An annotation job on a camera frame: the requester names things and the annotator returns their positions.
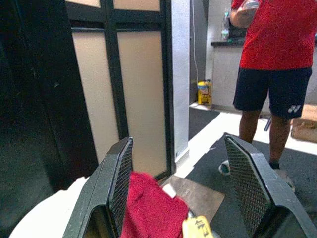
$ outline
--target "red towel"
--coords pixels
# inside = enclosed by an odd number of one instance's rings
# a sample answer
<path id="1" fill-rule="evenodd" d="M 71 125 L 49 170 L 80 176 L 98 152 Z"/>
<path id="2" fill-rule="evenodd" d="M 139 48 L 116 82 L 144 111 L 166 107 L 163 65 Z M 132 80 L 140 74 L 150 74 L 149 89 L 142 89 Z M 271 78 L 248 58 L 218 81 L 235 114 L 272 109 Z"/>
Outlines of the red towel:
<path id="1" fill-rule="evenodd" d="M 132 172 L 121 238 L 182 238 L 188 207 L 148 174 Z"/>

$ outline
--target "cardboard box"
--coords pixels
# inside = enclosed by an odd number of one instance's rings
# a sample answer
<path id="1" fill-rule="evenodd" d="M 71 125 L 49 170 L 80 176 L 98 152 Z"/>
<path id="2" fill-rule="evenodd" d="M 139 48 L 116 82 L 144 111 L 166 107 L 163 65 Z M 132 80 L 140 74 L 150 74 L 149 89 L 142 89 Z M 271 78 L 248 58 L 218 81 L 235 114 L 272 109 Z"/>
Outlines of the cardboard box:
<path id="1" fill-rule="evenodd" d="M 317 105 L 305 104 L 302 117 L 292 124 L 293 138 L 317 143 Z"/>

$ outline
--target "black floor mat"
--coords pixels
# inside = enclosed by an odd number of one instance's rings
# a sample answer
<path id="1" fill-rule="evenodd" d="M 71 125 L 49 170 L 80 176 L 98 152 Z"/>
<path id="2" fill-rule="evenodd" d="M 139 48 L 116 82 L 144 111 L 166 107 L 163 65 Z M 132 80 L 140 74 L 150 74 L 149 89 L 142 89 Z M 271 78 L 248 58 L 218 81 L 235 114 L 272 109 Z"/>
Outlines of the black floor mat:
<path id="1" fill-rule="evenodd" d="M 192 139 L 198 134 L 206 125 L 215 119 L 220 112 L 205 111 L 194 108 L 189 108 L 189 139 Z"/>
<path id="2" fill-rule="evenodd" d="M 253 145 L 269 158 L 268 144 L 255 141 Z M 211 148 L 186 178 L 225 194 L 225 199 L 211 222 L 211 229 L 224 238 L 247 238 L 242 216 L 231 189 L 230 176 L 225 177 L 218 171 L 220 163 L 227 159 L 224 136 Z M 280 166 L 293 180 L 296 196 L 317 226 L 317 156 L 285 149 Z"/>

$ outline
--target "yonex logo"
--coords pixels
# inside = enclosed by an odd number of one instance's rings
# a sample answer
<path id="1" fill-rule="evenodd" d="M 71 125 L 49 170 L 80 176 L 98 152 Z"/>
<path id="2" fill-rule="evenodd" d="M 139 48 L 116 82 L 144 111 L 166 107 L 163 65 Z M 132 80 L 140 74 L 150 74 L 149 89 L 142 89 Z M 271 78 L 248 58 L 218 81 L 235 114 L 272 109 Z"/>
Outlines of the yonex logo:
<path id="1" fill-rule="evenodd" d="M 301 105 L 292 105 L 292 106 L 288 109 L 288 112 L 289 112 L 289 113 L 296 113 L 300 107 L 301 107 Z"/>

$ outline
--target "cable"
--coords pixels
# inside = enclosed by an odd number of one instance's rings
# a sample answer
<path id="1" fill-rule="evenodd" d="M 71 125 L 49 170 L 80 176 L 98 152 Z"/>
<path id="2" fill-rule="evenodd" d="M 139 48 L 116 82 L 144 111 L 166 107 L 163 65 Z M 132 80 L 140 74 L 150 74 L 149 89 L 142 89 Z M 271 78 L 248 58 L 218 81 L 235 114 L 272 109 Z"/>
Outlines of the cable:
<path id="1" fill-rule="evenodd" d="M 196 36 L 195 36 L 195 11 L 194 11 L 194 0 L 192 1 L 192 15 L 193 15 L 193 35 L 194 35 L 194 63 L 195 63 L 195 71 L 196 71 L 196 85 L 198 87 L 198 67 L 196 61 Z"/>

